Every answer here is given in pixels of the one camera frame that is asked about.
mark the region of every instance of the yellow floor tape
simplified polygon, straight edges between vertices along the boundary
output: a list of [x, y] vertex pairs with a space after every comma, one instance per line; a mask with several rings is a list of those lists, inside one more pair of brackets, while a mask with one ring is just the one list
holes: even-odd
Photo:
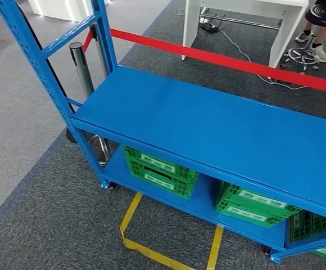
[[[131, 203], [130, 207], [127, 212], [125, 213], [125, 217], [122, 221], [122, 223], [119, 225], [119, 230], [121, 231], [122, 238], [123, 239], [123, 243], [125, 247], [128, 249], [134, 249], [137, 250], [141, 254], [143, 254], [146, 257], [149, 257], [150, 259], [155, 260], [158, 263], [164, 264], [168, 267], [171, 267], [173, 269], [177, 270], [194, 270], [193, 268], [191, 268], [189, 266], [177, 262], [176, 260], [173, 260], [171, 258], [168, 258], [167, 256], [164, 256], [162, 254], [149, 249], [145, 246], [140, 245], [138, 243], [129, 240], [128, 238], [125, 237], [125, 231], [127, 229], [127, 226], [128, 226], [129, 222], [131, 221], [131, 217], [134, 213], [134, 211], [137, 209], [138, 204], [140, 203], [140, 199], [142, 198], [142, 194], [137, 193], [133, 201]], [[209, 256], [208, 265], [207, 269], [209, 270], [214, 270], [215, 269], [215, 265], [217, 263], [217, 258], [218, 256], [218, 251], [220, 245], [220, 241], [223, 234], [223, 228], [222, 227], [217, 227], [216, 232], [214, 233], [214, 238], [213, 240], [212, 248], [211, 250], [211, 255]]]
[[216, 263], [217, 259], [218, 258], [218, 252], [220, 247], [222, 235], [223, 228], [217, 226], [216, 232], [214, 233], [214, 238], [213, 239], [212, 248], [211, 249], [211, 254], [209, 255], [208, 264], [207, 265], [207, 270], [216, 269]]

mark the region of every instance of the white cable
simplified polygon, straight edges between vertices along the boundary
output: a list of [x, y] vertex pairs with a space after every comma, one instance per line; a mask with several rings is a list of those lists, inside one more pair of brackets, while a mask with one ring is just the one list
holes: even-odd
[[176, 15], [177, 16], [186, 16], [186, 10], [178, 10], [178, 13]]
[[[237, 47], [237, 49], [238, 49], [238, 51], [239, 51], [240, 54], [247, 57], [247, 59], [250, 63], [252, 62], [252, 61], [250, 61], [250, 58], [248, 55], [242, 52], [238, 45], [237, 45], [236, 43], [233, 42], [231, 38], [229, 38], [228, 35], [226, 35], [226, 32], [224, 32], [223, 30], [222, 30], [222, 28], [219, 29], [219, 31], [221, 32], [221, 33], [223, 33], [226, 38], [227, 38], [229, 41], [230, 41], [230, 43], [232, 43], [234, 46]], [[284, 86], [284, 87], [289, 88], [290, 90], [298, 90], [298, 89], [302, 89], [302, 88], [306, 88], [306, 87], [306, 86], [300, 86], [300, 87], [293, 88], [293, 87], [290, 87], [290, 86], [287, 86], [287, 85], [285, 85], [285, 84], [283, 84], [283, 83], [277, 83], [277, 80], [275, 80], [275, 82], [272, 82], [272, 79], [269, 79], [268, 81], [268, 80], [266, 80], [266, 79], [263, 78], [260, 75], [257, 74], [257, 76], [258, 76], [258, 78], [260, 78], [260, 79], [261, 79], [263, 82], [267, 83], [267, 84], [270, 84], [270, 85], [275, 85], [275, 84], [276, 84], [276, 85], [278, 85], [278, 86]]]

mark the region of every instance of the stanchion post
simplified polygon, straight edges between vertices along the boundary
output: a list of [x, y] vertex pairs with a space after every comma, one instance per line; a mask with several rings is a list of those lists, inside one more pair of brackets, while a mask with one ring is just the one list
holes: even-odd
[[103, 56], [103, 47], [100, 44], [100, 39], [97, 36], [97, 24], [91, 25], [90, 27], [92, 38], [96, 42], [97, 49], [98, 50], [98, 55], [100, 56], [100, 64], [103, 70], [103, 79], [108, 76], [107, 66], [106, 65], [106, 61]]
[[[83, 45], [81, 42], [73, 42], [69, 45], [69, 50], [85, 95], [86, 98], [88, 98], [94, 91], [94, 87], [93, 86], [92, 78], [91, 77], [91, 73], [89, 72], [87, 60], [83, 51]], [[108, 140], [94, 135], [89, 139], [88, 143], [91, 146], [95, 140], [99, 140], [100, 149], [104, 156], [103, 160], [99, 160], [100, 165], [106, 165], [112, 156]]]

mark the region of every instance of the blue metal shelf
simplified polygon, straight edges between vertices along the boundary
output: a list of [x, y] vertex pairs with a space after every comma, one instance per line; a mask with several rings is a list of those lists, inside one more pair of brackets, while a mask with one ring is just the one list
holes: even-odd
[[73, 123], [326, 216], [325, 119], [118, 67]]
[[[270, 259], [274, 262], [326, 247], [326, 232], [290, 244], [286, 221], [266, 229], [215, 213], [211, 192], [221, 179], [326, 216], [326, 120], [119, 67], [104, 2], [91, 2], [93, 15], [46, 48], [39, 44], [15, 0], [0, 0], [0, 14], [101, 187], [116, 182], [223, 225], [272, 248]], [[94, 21], [109, 76], [74, 113], [69, 102], [77, 103], [66, 97], [48, 58]], [[202, 175], [186, 201], [130, 176], [122, 150], [103, 171], [83, 131]]]
[[103, 177], [207, 222], [220, 225], [253, 241], [277, 250], [284, 250], [285, 220], [271, 228], [263, 228], [215, 212], [214, 205], [220, 183], [220, 180], [216, 178], [201, 174], [197, 180], [192, 198], [185, 200], [130, 175], [122, 147], [119, 147], [105, 168]]

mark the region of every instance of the sneaker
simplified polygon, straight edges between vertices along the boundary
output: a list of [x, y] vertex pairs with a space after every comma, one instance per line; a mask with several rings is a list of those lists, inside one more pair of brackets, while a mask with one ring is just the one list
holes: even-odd
[[296, 37], [295, 41], [299, 42], [299, 43], [303, 43], [303, 42], [306, 42], [306, 41], [310, 39], [312, 34], [313, 34], [313, 32], [312, 32], [312, 31], [309, 35], [306, 35], [306, 34], [304, 34], [304, 32], [302, 32], [300, 35]]
[[311, 45], [310, 50], [316, 53], [318, 57], [319, 57], [319, 62], [326, 63], [326, 52], [323, 50], [323, 45], [320, 45], [316, 48], [312, 48]]

